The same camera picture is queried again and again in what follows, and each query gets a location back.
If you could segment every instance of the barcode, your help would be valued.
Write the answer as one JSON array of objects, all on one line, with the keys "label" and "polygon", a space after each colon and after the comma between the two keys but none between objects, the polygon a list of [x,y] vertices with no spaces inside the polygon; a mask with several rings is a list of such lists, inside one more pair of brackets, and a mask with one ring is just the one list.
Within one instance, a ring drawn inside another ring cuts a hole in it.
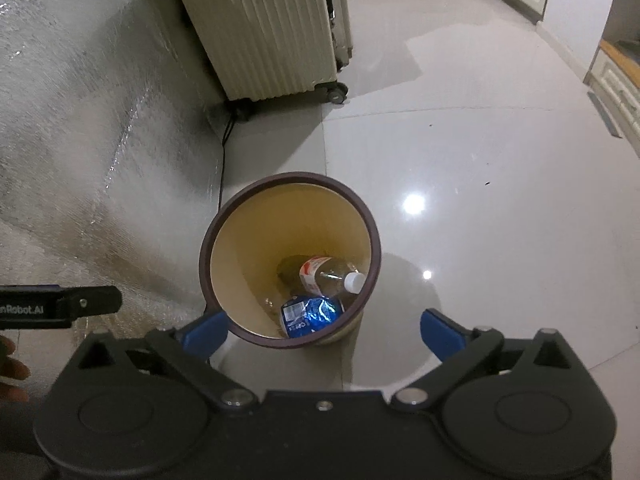
[{"label": "barcode", "polygon": [[295,305],[286,306],[282,309],[282,313],[284,314],[284,321],[289,322],[298,319],[305,313],[305,303],[301,301]]}]

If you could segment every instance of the tile floor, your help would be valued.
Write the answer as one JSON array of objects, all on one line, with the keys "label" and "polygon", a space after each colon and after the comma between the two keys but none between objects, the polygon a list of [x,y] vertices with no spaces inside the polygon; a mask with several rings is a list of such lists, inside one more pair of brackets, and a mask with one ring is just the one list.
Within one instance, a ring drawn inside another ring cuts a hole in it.
[{"label": "tile floor", "polygon": [[[340,344],[285,352],[230,338],[216,365],[257,391],[389,394],[438,364],[418,334],[427,307],[509,336],[553,326],[625,412],[616,478],[634,478],[638,425],[626,420],[640,398],[633,149],[608,134],[587,88],[501,0],[349,3],[354,52],[340,80],[350,98],[339,107],[313,95],[265,103],[229,140],[225,197],[281,171],[341,180],[376,218],[380,279],[359,331]],[[410,195],[424,201],[417,214],[403,209]]]}]

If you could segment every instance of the white bottle cap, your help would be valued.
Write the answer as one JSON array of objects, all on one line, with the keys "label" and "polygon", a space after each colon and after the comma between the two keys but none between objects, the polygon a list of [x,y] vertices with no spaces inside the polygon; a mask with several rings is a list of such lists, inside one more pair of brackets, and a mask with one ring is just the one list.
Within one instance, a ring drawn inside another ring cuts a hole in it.
[{"label": "white bottle cap", "polygon": [[361,272],[350,272],[344,277],[344,288],[351,294],[359,294],[366,279]]}]

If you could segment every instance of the blue snack package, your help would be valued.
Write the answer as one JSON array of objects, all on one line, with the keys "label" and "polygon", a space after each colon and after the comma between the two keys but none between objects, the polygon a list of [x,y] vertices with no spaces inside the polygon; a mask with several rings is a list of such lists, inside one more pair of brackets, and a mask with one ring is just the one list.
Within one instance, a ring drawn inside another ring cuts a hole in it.
[{"label": "blue snack package", "polygon": [[280,309],[282,329],[289,337],[322,330],[342,314],[338,300],[320,296],[294,296]]}]

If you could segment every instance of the wooden countertop edge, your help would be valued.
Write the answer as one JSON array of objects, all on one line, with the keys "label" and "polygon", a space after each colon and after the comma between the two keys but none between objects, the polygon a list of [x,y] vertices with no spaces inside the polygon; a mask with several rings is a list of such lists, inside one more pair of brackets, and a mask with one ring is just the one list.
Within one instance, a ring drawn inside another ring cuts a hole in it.
[{"label": "wooden countertop edge", "polygon": [[640,88],[640,66],[638,63],[622,54],[622,52],[610,44],[609,41],[600,40],[600,48],[604,50],[607,56],[625,73],[631,82],[636,85],[636,88]]}]

